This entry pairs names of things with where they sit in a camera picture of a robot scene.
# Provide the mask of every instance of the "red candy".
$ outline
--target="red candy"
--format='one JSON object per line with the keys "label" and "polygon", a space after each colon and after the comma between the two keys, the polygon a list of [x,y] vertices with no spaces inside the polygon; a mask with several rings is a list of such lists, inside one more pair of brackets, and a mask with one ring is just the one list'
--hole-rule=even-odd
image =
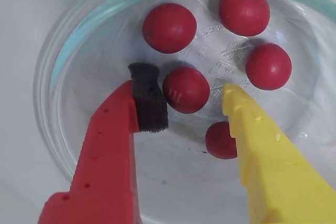
{"label": "red candy", "polygon": [[270,11],[267,0],[220,0],[219,16],[231,32],[254,36],[267,27]]}
{"label": "red candy", "polygon": [[228,122],[219,122],[210,126],[205,135],[208,152],[218,158],[237,157],[236,140],[230,136]]}
{"label": "red candy", "polygon": [[207,80],[190,67],[179,67],[170,72],[163,81],[162,89],[168,104],[185,114],[200,110],[210,94]]}
{"label": "red candy", "polygon": [[190,44],[196,29],[196,19],[188,9],[167,3],[149,12],[143,23],[142,34],[152,48],[172,54]]}
{"label": "red candy", "polygon": [[278,45],[266,43],[255,47],[246,62],[246,74],[259,89],[279,89],[288,81],[292,63]]}

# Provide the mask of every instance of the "teal bowl rim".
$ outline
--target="teal bowl rim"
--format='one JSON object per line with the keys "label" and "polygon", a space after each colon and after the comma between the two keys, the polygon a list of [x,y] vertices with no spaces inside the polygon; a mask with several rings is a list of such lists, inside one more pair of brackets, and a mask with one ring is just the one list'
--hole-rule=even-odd
{"label": "teal bowl rim", "polygon": [[[62,143],[53,131],[50,119],[51,99],[70,56],[95,28],[116,13],[142,0],[76,0],[55,23],[39,54],[34,77],[34,110],[37,125],[56,165],[69,180],[74,160],[64,153]],[[296,0],[336,22],[335,0]]]}

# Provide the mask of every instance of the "black sponge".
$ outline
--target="black sponge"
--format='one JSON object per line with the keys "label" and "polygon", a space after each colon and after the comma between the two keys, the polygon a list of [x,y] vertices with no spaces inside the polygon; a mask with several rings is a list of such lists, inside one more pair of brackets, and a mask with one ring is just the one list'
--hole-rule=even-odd
{"label": "black sponge", "polygon": [[149,63],[132,63],[128,68],[133,80],[132,93],[140,132],[165,130],[168,128],[168,111],[167,101],[157,83],[159,68]]}

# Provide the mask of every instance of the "white background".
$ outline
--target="white background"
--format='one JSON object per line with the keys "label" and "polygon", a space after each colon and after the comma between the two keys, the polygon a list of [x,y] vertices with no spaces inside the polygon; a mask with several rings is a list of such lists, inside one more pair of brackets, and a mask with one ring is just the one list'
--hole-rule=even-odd
{"label": "white background", "polygon": [[69,189],[37,130],[33,78],[48,32],[71,3],[72,0],[0,0],[0,223],[3,224],[36,223],[48,197]]}

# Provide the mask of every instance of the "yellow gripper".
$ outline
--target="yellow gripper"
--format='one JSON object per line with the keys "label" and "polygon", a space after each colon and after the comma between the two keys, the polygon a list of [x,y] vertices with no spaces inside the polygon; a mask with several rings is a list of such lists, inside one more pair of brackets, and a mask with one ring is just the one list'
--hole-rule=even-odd
{"label": "yellow gripper", "polygon": [[251,224],[336,224],[336,192],[241,87],[225,84]]}

